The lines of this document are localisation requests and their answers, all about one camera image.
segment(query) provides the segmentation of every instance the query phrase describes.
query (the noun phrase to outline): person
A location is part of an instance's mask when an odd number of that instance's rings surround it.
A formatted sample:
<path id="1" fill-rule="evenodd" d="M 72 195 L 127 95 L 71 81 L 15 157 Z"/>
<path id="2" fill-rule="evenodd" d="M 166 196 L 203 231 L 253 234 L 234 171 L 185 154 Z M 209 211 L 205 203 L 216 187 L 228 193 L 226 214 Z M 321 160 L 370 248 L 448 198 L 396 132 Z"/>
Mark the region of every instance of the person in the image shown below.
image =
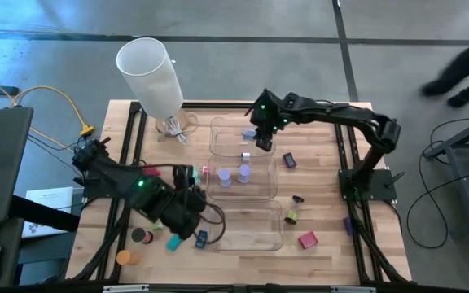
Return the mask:
<path id="1" fill-rule="evenodd" d="M 441 72 L 434 81 L 421 88 L 421 94 L 427 97 L 446 94 L 460 81 L 469 76 L 469 48 L 464 50 Z M 451 107 L 462 107 L 469 102 L 469 86 L 448 99 Z"/>

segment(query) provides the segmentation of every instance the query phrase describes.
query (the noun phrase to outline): purple object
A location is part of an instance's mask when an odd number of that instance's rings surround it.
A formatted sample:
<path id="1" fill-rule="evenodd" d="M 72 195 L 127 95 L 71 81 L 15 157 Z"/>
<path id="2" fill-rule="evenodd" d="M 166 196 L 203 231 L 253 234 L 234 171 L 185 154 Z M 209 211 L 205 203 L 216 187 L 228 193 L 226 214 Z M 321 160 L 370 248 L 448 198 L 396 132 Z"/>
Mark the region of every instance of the purple object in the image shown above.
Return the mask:
<path id="1" fill-rule="evenodd" d="M 218 178 L 220 179 L 220 185 L 222 187 L 227 188 L 231 186 L 231 172 L 229 172 L 228 169 L 219 169 Z"/>
<path id="2" fill-rule="evenodd" d="M 345 225 L 345 229 L 347 230 L 347 235 L 354 235 L 356 230 L 354 229 L 352 222 L 350 221 L 350 216 L 347 216 L 343 219 L 343 224 Z"/>
<path id="3" fill-rule="evenodd" d="M 240 170 L 238 173 L 238 181 L 240 183 L 247 183 L 249 182 L 249 177 L 251 176 L 251 167 L 247 164 L 243 164 L 240 166 Z"/>

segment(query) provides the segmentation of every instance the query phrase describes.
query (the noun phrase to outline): white paper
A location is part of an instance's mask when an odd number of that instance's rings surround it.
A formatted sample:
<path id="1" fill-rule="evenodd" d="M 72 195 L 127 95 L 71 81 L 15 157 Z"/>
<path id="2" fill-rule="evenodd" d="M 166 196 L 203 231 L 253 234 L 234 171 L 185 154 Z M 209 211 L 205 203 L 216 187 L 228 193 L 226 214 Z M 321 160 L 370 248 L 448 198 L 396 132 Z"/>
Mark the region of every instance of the white paper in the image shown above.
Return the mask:
<path id="1" fill-rule="evenodd" d="M 72 196 L 73 187 L 64 187 L 49 190 L 29 190 L 26 192 L 25 198 L 32 200 L 34 203 L 39 203 L 50 208 L 60 208 L 60 211 L 70 213 L 72 211 Z M 66 233 L 66 231 L 25 222 L 21 238 L 32 238 L 62 233 Z"/>

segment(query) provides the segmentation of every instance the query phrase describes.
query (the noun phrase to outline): orange object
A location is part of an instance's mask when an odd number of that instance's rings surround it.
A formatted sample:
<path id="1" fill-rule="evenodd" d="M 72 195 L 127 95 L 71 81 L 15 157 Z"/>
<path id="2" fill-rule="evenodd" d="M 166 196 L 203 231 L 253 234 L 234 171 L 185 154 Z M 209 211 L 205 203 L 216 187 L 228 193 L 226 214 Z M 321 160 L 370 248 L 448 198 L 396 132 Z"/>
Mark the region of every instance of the orange object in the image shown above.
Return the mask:
<path id="1" fill-rule="evenodd" d="M 133 251 L 123 250 L 117 253 L 116 261 L 119 265 L 135 265 L 140 260 L 140 255 Z"/>

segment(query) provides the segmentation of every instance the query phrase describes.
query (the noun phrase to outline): black bracket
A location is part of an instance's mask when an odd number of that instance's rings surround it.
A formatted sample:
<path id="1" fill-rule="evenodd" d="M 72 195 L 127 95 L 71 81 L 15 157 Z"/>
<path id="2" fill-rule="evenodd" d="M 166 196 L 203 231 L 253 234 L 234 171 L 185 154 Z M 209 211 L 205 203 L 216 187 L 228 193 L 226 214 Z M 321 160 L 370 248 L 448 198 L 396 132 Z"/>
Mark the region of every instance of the black bracket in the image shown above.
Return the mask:
<path id="1" fill-rule="evenodd" d="M 396 188 L 393 185 L 390 170 L 373 170 L 370 176 L 368 190 L 358 190 L 353 182 L 353 170 L 341 169 L 338 172 L 340 179 L 341 197 L 348 201 L 361 200 L 395 200 Z"/>

